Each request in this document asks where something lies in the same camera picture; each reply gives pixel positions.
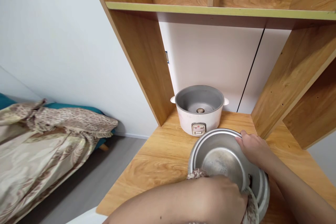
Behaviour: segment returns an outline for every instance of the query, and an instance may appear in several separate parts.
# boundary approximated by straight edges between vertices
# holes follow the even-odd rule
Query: patterned blanket
[[[78,170],[118,121],[39,103],[0,110],[0,224],[13,224]]]

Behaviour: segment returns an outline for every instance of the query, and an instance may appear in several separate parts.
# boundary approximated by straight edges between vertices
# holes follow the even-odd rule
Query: gray floor
[[[65,224],[96,207],[146,140],[113,136],[19,224]]]

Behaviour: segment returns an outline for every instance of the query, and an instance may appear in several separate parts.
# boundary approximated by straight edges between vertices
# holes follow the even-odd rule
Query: hand
[[[247,206],[247,195],[242,195],[238,186],[225,176],[199,178],[195,180],[199,188],[194,191],[198,221],[205,223],[240,224]]]
[[[267,165],[271,165],[272,161],[278,159],[266,141],[261,137],[254,134],[247,134],[245,130],[242,130],[240,134],[242,135],[242,139],[237,136],[235,139],[244,155],[252,164],[266,170]]]

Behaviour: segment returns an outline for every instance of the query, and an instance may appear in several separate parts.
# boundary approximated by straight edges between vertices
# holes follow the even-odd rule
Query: wooden shelving unit
[[[301,149],[336,129],[336,0],[100,2],[159,127],[99,205],[99,213],[109,214],[144,190],[186,177],[196,138],[181,130],[170,102],[174,92],[159,21],[292,30],[252,114],[223,113],[220,127],[244,128],[266,138],[275,154],[336,208],[336,189]],[[318,134],[307,134],[307,128]],[[271,184],[263,222],[294,223]]]

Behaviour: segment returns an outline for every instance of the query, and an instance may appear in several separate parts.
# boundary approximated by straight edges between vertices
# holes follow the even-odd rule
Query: wooden shelf
[[[332,11],[105,3],[110,10],[171,23],[289,30],[336,23],[336,13]]]
[[[220,128],[256,134],[249,114],[222,112]],[[153,187],[185,180],[188,160],[197,138],[185,133],[176,109],[158,127],[98,205],[97,213],[111,214],[123,202]],[[311,155],[302,150],[284,124],[267,139],[272,151],[299,177],[336,208],[336,188]],[[263,223],[296,223],[275,182],[270,180],[271,198]]]

